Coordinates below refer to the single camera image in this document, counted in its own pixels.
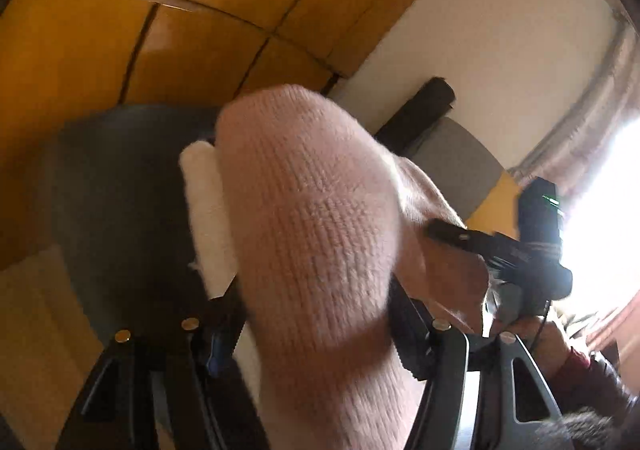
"pink towel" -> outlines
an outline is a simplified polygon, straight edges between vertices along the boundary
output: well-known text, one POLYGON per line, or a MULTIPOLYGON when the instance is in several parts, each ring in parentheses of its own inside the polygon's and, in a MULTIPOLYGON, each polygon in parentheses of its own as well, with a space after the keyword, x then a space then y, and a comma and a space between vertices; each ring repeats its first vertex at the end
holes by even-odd
POLYGON ((389 278, 481 330, 484 264, 421 235, 460 219, 418 167, 303 88, 235 101, 216 133, 272 448, 401 449, 422 389, 388 332, 389 278))

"white wall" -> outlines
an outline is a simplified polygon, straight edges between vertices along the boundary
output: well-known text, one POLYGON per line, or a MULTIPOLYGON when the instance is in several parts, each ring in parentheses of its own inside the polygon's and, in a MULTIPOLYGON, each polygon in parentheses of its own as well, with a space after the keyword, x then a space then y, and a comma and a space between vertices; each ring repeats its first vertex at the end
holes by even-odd
POLYGON ((604 0, 416 0, 332 98, 373 132, 443 76, 450 117, 508 168, 580 97, 614 30, 604 0))

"silver bolt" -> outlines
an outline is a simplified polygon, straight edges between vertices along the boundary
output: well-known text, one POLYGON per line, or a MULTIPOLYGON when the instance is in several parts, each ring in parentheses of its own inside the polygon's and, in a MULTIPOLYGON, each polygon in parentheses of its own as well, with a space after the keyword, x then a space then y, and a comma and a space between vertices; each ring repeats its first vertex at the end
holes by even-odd
POLYGON ((500 340, 502 340, 507 345, 511 345, 516 341, 516 335, 508 331, 504 331, 500 333, 500 340))
POLYGON ((116 340, 117 343, 119 343, 119 344, 123 344, 125 342, 128 342, 129 340, 131 340, 131 331, 126 330, 126 329, 122 329, 122 330, 118 331, 115 334, 113 339, 116 340))
POLYGON ((200 327, 200 320, 197 318, 185 318, 180 324, 185 331, 195 331, 200 327))
POLYGON ((451 324, 442 318, 436 318, 431 325, 436 331, 448 331, 451 329, 451 324))

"human hand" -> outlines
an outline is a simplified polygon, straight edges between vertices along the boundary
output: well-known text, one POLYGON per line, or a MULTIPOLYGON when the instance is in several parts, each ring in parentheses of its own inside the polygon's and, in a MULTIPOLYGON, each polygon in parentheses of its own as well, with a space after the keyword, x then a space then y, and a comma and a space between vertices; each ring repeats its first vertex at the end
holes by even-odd
MULTIPOLYGON (((501 331, 509 331, 518 335, 522 340, 528 340, 530 343, 536 336, 541 323, 542 317, 538 316, 521 318, 509 326, 494 320, 491 325, 490 335, 496 335, 501 331)), ((538 343, 534 348, 533 359, 545 379, 550 380, 564 365, 569 354, 571 354, 571 347, 568 337, 560 325, 558 316, 553 311, 550 311, 549 317, 540 333, 538 343)))

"red cuff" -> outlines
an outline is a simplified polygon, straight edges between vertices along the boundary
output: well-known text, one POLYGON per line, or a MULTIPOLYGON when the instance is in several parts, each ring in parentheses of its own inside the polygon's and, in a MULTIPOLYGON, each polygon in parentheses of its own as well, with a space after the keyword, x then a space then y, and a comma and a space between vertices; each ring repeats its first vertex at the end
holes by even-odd
POLYGON ((591 359, 584 353, 571 348, 571 353, 556 375, 548 380, 551 393, 556 397, 570 394, 575 387, 579 386, 591 367, 591 359))

